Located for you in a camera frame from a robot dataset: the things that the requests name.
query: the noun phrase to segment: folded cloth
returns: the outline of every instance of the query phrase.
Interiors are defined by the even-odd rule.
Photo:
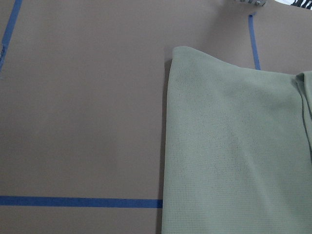
[[[312,72],[241,68],[176,47],[163,234],[312,233]]]

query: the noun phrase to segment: blue line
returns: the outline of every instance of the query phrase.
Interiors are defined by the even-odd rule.
[[[255,35],[254,35],[254,15],[255,14],[256,14],[256,12],[249,15],[248,25],[249,25],[250,40],[252,42],[252,48],[253,48],[254,66],[255,66],[256,70],[261,70],[259,56],[258,56],[258,50],[257,50],[257,44],[255,41]]]
[[[0,196],[0,206],[162,208],[162,200],[78,198],[78,197]]]
[[[6,52],[9,48],[10,40],[13,34],[13,29],[14,29],[16,20],[19,15],[21,3],[22,3],[22,0],[15,0],[8,24],[6,26],[6,29],[2,38],[2,50],[0,53],[0,72],[4,64],[4,58],[5,58]]]

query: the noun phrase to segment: blue tape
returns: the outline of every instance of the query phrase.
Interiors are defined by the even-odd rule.
[[[4,64],[4,58],[5,58],[6,52],[9,48],[14,26],[15,26],[16,20],[20,12],[21,4],[22,4],[22,0],[15,0],[8,24],[6,26],[6,29],[2,38],[2,50],[0,52],[0,72]]]
[[[162,208],[162,200],[78,198],[78,197],[0,196],[0,206]]]
[[[259,56],[258,56],[258,50],[257,50],[257,44],[255,41],[255,35],[254,35],[254,15],[255,14],[256,14],[256,12],[249,15],[248,25],[249,25],[250,40],[252,42],[254,66],[255,66],[256,70],[261,70]]]

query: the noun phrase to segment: horizontal blue line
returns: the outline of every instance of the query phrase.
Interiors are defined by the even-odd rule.
[[[78,197],[0,196],[0,206],[162,208],[162,200]]]

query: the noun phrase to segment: gray-green fabric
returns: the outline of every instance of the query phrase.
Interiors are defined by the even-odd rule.
[[[176,47],[163,234],[312,233],[312,72],[241,68]]]

